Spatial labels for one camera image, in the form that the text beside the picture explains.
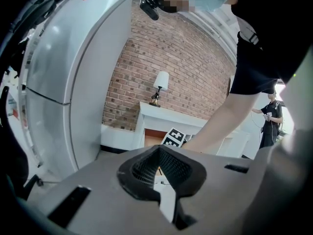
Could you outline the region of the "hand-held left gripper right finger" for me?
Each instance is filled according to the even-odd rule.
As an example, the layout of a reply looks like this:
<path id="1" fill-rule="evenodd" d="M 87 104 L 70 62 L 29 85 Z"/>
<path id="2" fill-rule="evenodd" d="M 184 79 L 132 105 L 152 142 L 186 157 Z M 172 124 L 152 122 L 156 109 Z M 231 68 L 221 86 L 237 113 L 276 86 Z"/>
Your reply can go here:
<path id="1" fill-rule="evenodd" d="M 206 169 L 167 146 L 160 146 L 158 151 L 159 166 L 175 192 L 172 224 L 183 230 L 196 223 L 196 219 L 184 213 L 180 199 L 191 197 L 200 190 L 207 177 Z"/>

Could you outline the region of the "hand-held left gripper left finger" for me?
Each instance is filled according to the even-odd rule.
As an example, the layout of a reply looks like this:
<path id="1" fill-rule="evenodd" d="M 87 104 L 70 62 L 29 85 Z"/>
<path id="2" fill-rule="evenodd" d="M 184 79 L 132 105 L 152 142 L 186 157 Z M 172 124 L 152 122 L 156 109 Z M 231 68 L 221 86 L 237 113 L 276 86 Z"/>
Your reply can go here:
<path id="1" fill-rule="evenodd" d="M 119 167 L 119 184 L 134 199 L 160 200 L 160 193 L 154 190 L 159 165 L 159 146 L 154 145 Z"/>

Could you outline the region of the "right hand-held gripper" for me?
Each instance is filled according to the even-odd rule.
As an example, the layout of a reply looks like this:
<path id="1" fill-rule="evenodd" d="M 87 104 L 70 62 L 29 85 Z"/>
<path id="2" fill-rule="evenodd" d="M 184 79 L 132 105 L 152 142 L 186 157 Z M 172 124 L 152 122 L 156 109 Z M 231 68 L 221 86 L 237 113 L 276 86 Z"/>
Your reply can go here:
<path id="1" fill-rule="evenodd" d="M 195 134 L 185 134 L 178 129 L 171 128 L 164 136 L 161 145 L 170 145 L 178 148 L 186 148 L 186 144 L 191 141 Z"/>

